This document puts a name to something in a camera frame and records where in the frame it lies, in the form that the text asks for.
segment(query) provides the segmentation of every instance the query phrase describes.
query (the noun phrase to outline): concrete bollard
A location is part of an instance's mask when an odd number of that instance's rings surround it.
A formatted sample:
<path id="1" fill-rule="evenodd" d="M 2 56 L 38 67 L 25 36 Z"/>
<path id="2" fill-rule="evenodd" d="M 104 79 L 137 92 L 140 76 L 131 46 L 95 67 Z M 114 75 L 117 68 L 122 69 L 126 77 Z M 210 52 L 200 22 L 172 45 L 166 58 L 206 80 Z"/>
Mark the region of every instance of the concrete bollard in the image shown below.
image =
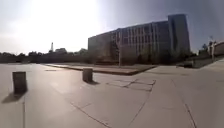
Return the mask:
<path id="1" fill-rule="evenodd" d="M 20 95 L 27 91 L 26 72 L 13 72 L 14 94 Z"/>
<path id="2" fill-rule="evenodd" d="M 82 80 L 85 82 L 93 82 L 93 69 L 84 68 L 82 71 Z"/>

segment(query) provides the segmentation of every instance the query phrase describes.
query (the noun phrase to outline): building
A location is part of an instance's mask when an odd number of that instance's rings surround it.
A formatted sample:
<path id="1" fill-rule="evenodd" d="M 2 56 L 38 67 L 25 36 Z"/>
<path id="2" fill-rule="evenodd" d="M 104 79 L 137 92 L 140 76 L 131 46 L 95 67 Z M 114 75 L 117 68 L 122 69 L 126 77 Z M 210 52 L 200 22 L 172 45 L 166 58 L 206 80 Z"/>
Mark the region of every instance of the building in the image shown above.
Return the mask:
<path id="1" fill-rule="evenodd" d="M 170 15 L 168 21 L 152 22 L 119 28 L 88 39 L 88 51 L 93 60 L 134 61 L 146 55 L 146 60 L 161 62 L 168 54 L 178 57 L 190 53 L 187 20 L 184 14 Z"/>
<path id="2" fill-rule="evenodd" d="M 208 45 L 208 54 L 212 55 L 212 43 Z M 214 55 L 224 55 L 224 42 L 214 43 Z"/>
<path id="3" fill-rule="evenodd" d="M 56 53 L 67 53 L 67 50 L 65 48 L 59 48 L 55 50 Z"/>

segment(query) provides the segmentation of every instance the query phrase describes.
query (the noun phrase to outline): stone pavement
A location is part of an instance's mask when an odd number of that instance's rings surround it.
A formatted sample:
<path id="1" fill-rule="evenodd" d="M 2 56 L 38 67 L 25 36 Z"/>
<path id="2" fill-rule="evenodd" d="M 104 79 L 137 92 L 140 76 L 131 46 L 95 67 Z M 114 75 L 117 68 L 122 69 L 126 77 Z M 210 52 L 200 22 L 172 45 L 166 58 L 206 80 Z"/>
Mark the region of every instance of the stone pavement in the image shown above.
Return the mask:
<path id="1" fill-rule="evenodd" d="M 80 71 L 0 65 L 0 127 L 223 128 L 223 67 L 219 61 L 133 76 L 94 73 L 96 84 L 87 84 Z M 29 91 L 10 100 L 11 72 L 20 70 L 27 71 Z"/>

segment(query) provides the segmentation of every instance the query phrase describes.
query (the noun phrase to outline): sky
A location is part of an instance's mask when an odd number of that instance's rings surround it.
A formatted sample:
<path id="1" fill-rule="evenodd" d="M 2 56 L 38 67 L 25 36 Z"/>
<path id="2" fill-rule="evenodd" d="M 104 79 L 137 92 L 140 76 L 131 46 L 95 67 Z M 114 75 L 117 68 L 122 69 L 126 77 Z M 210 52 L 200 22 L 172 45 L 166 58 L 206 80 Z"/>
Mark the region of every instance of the sky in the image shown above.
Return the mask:
<path id="1" fill-rule="evenodd" d="M 223 0 L 0 0 L 0 52 L 79 51 L 88 37 L 186 14 L 192 51 L 224 41 Z"/>

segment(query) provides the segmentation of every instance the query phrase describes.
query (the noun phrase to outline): curb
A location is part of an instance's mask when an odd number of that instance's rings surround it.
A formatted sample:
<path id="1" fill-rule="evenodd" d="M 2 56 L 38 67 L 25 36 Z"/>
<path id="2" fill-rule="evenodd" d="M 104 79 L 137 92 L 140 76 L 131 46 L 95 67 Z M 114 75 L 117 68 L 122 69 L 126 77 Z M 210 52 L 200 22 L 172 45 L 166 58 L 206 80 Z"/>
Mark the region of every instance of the curb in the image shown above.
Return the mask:
<path id="1" fill-rule="evenodd" d="M 83 69 L 80 68 L 74 68 L 74 67 L 69 67 L 69 66 L 58 66 L 58 65 L 49 65 L 49 64 L 42 64 L 45 66 L 50 66 L 50 67 L 56 67 L 56 68 L 65 68 L 65 69 L 71 69 L 71 70 L 78 70 L 78 71 L 82 71 Z M 140 72 L 144 72 L 146 70 L 155 68 L 156 66 L 152 66 L 149 68 L 144 68 L 144 69 L 139 69 L 139 70 L 135 70 L 135 71 L 130 71 L 130 72 L 113 72 L 113 71 L 99 71 L 99 70 L 93 70 L 93 72 L 95 73 L 103 73 L 103 74 L 111 74 L 111 75 L 123 75 L 123 76 L 131 76 L 131 75 L 135 75 L 138 74 Z"/>

